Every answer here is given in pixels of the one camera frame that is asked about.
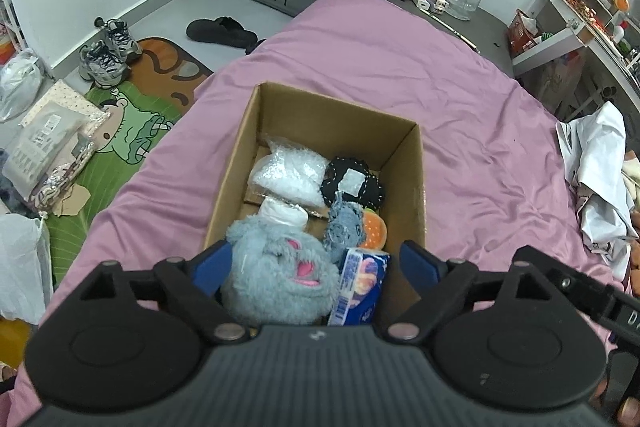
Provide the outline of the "clear bag white beads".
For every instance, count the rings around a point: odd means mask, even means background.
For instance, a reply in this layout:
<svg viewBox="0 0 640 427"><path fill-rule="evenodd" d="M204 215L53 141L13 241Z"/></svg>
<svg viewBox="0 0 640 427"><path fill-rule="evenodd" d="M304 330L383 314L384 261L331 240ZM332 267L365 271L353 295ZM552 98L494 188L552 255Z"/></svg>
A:
<svg viewBox="0 0 640 427"><path fill-rule="evenodd" d="M318 210L326 204L320 185L329 161L306 146L266 136L269 153L255 162L248 187L256 194Z"/></svg>

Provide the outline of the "pink bed sheet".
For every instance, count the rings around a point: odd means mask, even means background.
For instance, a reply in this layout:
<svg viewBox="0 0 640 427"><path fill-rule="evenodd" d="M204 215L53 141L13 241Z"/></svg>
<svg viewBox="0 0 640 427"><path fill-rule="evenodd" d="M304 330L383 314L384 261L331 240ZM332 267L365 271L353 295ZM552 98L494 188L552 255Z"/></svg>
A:
<svg viewBox="0 0 640 427"><path fill-rule="evenodd" d="M486 58L385 0L318 0L246 57L218 70L150 157L92 221L53 304L101 261L146 269L190 258L240 208L250 101L272 135L378 170L388 246L502 270L532 245L593 277L555 120ZM149 411L81 415L45 407L26 369L1 401L6 426L597 426L590 407L501 412L451 389L416 349L370 329L268 329L221 348Z"/></svg>

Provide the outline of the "small white wrapped bundle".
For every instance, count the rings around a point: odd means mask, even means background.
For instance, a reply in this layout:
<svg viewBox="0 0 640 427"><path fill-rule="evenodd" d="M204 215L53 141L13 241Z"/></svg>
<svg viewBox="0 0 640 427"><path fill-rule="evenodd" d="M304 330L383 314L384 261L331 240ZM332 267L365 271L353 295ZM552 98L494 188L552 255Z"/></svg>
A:
<svg viewBox="0 0 640 427"><path fill-rule="evenodd" d="M299 230L306 228L308 223L308 212L303 207L272 196L264 198L257 214L277 225L287 225Z"/></svg>

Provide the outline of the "orange burger plush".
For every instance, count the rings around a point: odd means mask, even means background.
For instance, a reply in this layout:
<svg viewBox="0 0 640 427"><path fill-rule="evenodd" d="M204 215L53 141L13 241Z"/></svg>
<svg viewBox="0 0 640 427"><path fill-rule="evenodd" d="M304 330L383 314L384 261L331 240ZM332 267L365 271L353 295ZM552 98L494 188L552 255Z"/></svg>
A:
<svg viewBox="0 0 640 427"><path fill-rule="evenodd" d="M386 244L387 227L385 221L373 210L366 208L362 213L364 239L360 248L382 251Z"/></svg>

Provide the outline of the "green cartoon floor mat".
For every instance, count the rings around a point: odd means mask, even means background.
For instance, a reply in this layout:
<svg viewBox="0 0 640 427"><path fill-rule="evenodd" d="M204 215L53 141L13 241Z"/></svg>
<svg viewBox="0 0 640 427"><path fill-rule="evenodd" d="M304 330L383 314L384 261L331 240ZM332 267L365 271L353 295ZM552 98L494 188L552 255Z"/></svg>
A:
<svg viewBox="0 0 640 427"><path fill-rule="evenodd" d="M87 98L110 117L94 132L96 151L47 219L56 283L77 257L94 217L181 117L171 103L142 94L130 81L111 90L93 88Z"/></svg>

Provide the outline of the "black knitted frame coaster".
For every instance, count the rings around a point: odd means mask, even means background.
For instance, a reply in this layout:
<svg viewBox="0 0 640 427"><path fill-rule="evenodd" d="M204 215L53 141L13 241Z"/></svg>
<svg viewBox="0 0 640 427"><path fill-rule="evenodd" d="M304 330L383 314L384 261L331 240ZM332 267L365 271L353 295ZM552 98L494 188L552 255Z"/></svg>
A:
<svg viewBox="0 0 640 427"><path fill-rule="evenodd" d="M324 203L330 207L338 194L344 202L356 202L378 211L385 200L385 188L368 164L355 157L336 156L329 161L320 185Z"/></svg>

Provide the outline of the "white desk shelf unit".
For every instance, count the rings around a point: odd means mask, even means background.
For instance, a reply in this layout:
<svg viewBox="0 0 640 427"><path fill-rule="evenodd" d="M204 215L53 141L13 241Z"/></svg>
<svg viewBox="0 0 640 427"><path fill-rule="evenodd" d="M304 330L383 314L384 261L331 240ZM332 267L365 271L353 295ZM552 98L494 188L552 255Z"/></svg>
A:
<svg viewBox="0 0 640 427"><path fill-rule="evenodd" d="M561 17L564 27L551 37L512 58L515 76L521 77L567 53L588 49L625 93L633 106L639 105L638 55L620 50L623 23L637 31L639 25L629 16L632 0L532 0L526 10L536 18L547 6Z"/></svg>

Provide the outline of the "white crumpled clothes pile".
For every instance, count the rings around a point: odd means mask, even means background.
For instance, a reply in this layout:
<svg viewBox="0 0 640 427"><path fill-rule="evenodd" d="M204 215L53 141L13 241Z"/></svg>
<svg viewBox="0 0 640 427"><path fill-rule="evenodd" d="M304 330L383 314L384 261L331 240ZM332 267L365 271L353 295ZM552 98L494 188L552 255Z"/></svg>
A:
<svg viewBox="0 0 640 427"><path fill-rule="evenodd" d="M588 251L602 258L615 280L629 267L631 194L623 176L626 129L623 114L610 103L594 113L555 125L565 180L576 191L576 215Z"/></svg>

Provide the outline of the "blue knitted coaster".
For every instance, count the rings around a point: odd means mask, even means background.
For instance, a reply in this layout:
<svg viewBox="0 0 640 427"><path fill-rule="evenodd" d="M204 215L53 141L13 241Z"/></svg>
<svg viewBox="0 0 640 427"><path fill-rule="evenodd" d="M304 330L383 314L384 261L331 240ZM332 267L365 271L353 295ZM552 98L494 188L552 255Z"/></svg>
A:
<svg viewBox="0 0 640 427"><path fill-rule="evenodd" d="M331 262L341 267L349 248L361 245L367 238L363 228L363 207L356 202L337 198L329 209L329 220L322 245Z"/></svg>

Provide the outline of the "brown cardboard box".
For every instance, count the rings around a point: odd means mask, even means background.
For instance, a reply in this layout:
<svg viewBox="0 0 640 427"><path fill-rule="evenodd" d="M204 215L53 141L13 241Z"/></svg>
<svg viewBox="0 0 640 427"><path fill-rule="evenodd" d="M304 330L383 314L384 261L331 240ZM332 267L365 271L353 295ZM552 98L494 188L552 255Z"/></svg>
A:
<svg viewBox="0 0 640 427"><path fill-rule="evenodd" d="M390 325L418 300L399 253L425 239L419 126L258 84L206 239L231 247L219 294L243 325Z"/></svg>

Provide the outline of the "white plastic bag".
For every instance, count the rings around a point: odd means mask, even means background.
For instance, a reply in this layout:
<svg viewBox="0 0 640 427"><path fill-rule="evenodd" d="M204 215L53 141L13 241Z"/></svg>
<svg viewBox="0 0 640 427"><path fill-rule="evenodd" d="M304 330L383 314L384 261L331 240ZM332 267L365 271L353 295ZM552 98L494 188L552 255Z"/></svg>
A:
<svg viewBox="0 0 640 427"><path fill-rule="evenodd" d="M35 102L43 72L40 58L32 49L18 52L1 69L0 120L20 116Z"/></svg>

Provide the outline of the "grey-blue plush toy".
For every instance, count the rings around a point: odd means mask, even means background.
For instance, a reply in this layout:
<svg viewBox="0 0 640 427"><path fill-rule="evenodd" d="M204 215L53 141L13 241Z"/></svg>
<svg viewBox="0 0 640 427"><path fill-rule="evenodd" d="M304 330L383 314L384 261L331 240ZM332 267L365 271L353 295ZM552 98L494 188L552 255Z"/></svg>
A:
<svg viewBox="0 0 640 427"><path fill-rule="evenodd" d="M309 325L330 314L340 272L314 236L254 215L226 233L231 270L221 300L248 326Z"/></svg>

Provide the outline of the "blue planet tissue pack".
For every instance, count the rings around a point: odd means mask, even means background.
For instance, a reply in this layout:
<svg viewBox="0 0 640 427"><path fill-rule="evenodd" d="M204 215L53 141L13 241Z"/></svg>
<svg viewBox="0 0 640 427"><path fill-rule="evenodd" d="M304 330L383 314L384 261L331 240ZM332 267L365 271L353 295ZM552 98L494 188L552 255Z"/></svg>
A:
<svg viewBox="0 0 640 427"><path fill-rule="evenodd" d="M349 248L329 326L370 324L382 294L390 255L384 251Z"/></svg>

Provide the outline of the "packaged bedding stack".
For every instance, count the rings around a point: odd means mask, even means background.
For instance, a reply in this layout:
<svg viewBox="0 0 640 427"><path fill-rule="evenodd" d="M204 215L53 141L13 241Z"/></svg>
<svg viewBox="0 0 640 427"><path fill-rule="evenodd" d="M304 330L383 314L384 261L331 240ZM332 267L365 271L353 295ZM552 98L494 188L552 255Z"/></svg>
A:
<svg viewBox="0 0 640 427"><path fill-rule="evenodd" d="M1 202L34 217L62 213L76 178L98 150L98 130L110 119L65 81L56 82L29 109L16 140L1 152Z"/></svg>

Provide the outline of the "grey sneaker front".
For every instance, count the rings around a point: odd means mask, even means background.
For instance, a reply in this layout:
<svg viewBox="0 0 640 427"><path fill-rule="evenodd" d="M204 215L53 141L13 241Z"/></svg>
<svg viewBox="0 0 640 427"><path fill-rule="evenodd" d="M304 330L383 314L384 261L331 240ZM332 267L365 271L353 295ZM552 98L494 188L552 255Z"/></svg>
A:
<svg viewBox="0 0 640 427"><path fill-rule="evenodd" d="M100 89L117 87L129 73L129 66L103 40L86 44L79 50L78 75Z"/></svg>

